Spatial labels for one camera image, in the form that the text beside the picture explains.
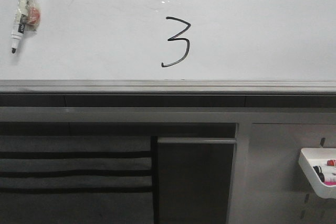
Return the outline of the black whiteboard marker with tape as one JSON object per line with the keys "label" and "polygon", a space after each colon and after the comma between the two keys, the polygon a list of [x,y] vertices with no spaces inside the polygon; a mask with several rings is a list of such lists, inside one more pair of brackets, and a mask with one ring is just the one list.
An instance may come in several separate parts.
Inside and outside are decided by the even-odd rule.
{"label": "black whiteboard marker with tape", "polygon": [[18,0],[12,29],[11,52],[15,54],[25,30],[36,31],[41,18],[38,0]]}

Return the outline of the white whiteboard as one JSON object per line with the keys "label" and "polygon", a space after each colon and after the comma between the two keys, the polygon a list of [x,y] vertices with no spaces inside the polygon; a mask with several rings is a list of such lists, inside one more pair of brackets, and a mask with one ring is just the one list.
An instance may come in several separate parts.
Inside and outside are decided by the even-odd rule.
{"label": "white whiteboard", "polygon": [[38,0],[16,54],[1,0],[4,80],[335,79],[335,0]]}

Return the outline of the dark grey cabinet panel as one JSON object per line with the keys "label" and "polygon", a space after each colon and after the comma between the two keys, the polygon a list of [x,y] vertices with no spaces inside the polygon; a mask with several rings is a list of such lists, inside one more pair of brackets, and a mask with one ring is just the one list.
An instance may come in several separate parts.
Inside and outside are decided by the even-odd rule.
{"label": "dark grey cabinet panel", "polygon": [[226,223],[236,141],[158,140],[160,223]]}

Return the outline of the grey pegboard panel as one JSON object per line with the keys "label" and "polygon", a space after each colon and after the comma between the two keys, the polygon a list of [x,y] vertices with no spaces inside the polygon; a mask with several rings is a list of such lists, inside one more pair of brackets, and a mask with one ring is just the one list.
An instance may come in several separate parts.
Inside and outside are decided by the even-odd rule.
{"label": "grey pegboard panel", "polygon": [[302,148],[335,147],[333,124],[252,124],[235,160],[229,223],[335,223],[335,200],[316,195],[298,164]]}

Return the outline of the grey slatted panel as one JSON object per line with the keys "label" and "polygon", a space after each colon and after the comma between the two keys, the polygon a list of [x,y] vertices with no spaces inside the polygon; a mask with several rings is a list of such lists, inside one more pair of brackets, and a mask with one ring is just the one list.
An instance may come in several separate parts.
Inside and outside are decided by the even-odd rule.
{"label": "grey slatted panel", "polygon": [[157,223],[149,136],[1,137],[1,223]]}

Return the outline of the white plastic marker bin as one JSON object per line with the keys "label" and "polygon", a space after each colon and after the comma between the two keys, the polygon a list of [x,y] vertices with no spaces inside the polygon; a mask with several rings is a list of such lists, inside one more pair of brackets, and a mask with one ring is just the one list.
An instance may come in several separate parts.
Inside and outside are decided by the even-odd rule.
{"label": "white plastic marker bin", "polygon": [[327,166],[329,159],[335,159],[335,148],[302,148],[298,163],[319,197],[335,199],[335,185],[325,185],[313,169],[314,166]]}

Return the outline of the black capped marker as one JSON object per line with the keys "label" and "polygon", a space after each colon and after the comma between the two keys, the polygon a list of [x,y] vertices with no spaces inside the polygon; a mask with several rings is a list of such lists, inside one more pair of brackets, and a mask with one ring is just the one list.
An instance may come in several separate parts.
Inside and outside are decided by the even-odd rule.
{"label": "black capped marker", "polygon": [[336,168],[333,166],[314,166],[313,169],[316,173],[323,173],[323,174],[335,174]]}

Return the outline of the red capped marker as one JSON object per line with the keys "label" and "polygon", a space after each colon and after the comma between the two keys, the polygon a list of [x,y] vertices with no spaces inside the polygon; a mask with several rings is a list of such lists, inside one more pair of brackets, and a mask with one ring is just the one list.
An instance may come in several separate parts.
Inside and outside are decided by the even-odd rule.
{"label": "red capped marker", "polygon": [[336,160],[335,159],[327,160],[327,166],[336,167]]}

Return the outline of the pink capped marker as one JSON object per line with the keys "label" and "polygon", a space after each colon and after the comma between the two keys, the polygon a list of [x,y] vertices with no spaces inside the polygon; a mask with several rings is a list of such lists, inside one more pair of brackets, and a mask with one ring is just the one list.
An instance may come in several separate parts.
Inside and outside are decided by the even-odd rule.
{"label": "pink capped marker", "polygon": [[318,177],[327,186],[336,185],[335,173],[318,173]]}

